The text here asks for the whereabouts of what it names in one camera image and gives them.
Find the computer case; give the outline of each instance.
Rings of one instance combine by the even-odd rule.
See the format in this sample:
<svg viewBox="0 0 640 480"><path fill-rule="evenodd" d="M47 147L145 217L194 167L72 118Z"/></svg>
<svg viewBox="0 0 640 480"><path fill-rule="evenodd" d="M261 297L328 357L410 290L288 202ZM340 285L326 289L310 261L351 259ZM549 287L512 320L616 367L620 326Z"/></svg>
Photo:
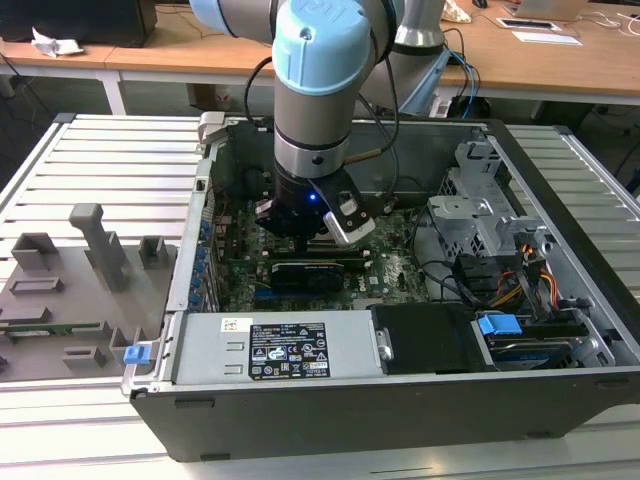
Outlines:
<svg viewBox="0 0 640 480"><path fill-rule="evenodd" d="M142 47L157 21L154 0L2 0L0 36L28 41L31 28L52 38Z"/></svg>

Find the aluminum extrusion table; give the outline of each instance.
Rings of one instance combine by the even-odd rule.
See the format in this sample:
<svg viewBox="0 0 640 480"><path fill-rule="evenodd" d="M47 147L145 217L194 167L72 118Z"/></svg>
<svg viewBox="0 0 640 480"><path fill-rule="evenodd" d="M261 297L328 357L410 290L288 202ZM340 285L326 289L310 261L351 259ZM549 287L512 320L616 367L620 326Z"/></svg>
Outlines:
<svg viewBox="0 0 640 480"><path fill-rule="evenodd" d="M0 283L23 231L47 231L58 245L83 244L66 222L76 202L101 202L105 228L122 243L153 234L179 245L199 159L197 124L197 118L95 115L54 123L0 194ZM511 131L640 298L638 204L573 136L550 127ZM178 464L119 385L119 378L0 385L3 480L640 476L640 406L609 410L556 440Z"/></svg>

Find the power supply label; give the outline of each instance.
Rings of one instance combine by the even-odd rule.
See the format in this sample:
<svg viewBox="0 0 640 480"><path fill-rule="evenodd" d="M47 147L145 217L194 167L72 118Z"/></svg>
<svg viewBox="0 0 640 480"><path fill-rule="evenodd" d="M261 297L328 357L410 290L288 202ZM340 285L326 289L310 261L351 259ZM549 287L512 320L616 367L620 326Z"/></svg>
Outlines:
<svg viewBox="0 0 640 480"><path fill-rule="evenodd" d="M251 325L253 380L330 377L324 323Z"/></svg>

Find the blue release tab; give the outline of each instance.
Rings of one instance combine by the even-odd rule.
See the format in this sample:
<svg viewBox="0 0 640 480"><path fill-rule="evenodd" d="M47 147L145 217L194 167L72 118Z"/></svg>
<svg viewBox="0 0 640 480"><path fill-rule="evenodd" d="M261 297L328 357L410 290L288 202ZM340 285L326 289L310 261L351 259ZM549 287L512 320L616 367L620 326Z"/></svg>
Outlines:
<svg viewBox="0 0 640 480"><path fill-rule="evenodd" d="M125 365L149 365L151 363L151 345L130 345L124 351Z"/></svg>
<svg viewBox="0 0 640 480"><path fill-rule="evenodd" d="M371 25L355 0L289 0L280 7L273 68L303 95L330 95L350 85L369 58Z"/></svg>
<svg viewBox="0 0 640 480"><path fill-rule="evenodd" d="M478 319L483 335L519 335L522 327L515 315L506 313L487 313Z"/></svg>
<svg viewBox="0 0 640 480"><path fill-rule="evenodd" d="M217 32L231 35L220 8L220 0L190 0L190 3L193 14L200 23Z"/></svg>

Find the yellow wire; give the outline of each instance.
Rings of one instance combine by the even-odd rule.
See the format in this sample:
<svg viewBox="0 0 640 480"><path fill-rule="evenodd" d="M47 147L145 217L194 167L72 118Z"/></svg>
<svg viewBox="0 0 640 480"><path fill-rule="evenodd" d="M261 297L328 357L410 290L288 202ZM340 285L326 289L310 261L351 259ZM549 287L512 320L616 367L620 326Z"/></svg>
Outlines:
<svg viewBox="0 0 640 480"><path fill-rule="evenodd" d="M507 303L509 300L511 300L513 297L515 297L517 294L519 294L520 292L522 292L522 286L518 285L510 293L506 294L504 297L502 297L498 301L494 302L491 306L492 307L498 307L500 305L503 305L503 304Z"/></svg>
<svg viewBox="0 0 640 480"><path fill-rule="evenodd" d="M549 275L540 275L541 278L544 278L546 281L549 282L549 299L551 300L551 304L555 304L555 288L554 288L554 283L553 280L551 279L551 277Z"/></svg>

